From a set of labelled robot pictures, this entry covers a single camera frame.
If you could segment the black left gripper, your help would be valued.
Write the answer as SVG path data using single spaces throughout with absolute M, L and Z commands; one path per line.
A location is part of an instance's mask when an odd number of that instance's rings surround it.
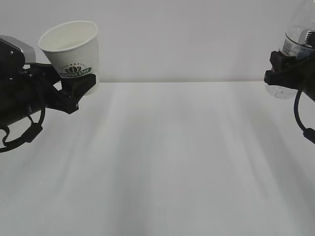
M 54 84 L 61 80 L 62 90 Z M 79 109 L 78 99 L 96 85 L 96 75 L 62 78 L 51 64 L 25 64 L 24 54 L 0 40 L 0 110 L 4 105 L 26 109 L 33 103 L 72 114 Z

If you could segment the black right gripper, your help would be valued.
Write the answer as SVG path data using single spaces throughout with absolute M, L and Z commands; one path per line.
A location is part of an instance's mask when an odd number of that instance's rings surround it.
M 272 51 L 270 55 L 271 70 L 267 70 L 264 82 L 270 86 L 280 86 L 287 89 L 298 90 L 303 81 L 308 77 L 303 92 L 311 99 L 315 99 L 315 54 L 297 59 L 294 56 L 286 56 L 280 51 Z

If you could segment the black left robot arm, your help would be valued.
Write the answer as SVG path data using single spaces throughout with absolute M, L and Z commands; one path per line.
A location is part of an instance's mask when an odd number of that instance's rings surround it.
M 72 114 L 96 84 L 90 72 L 63 78 L 51 64 L 36 62 L 34 48 L 14 37 L 0 37 L 0 122 L 11 125 L 41 109 Z

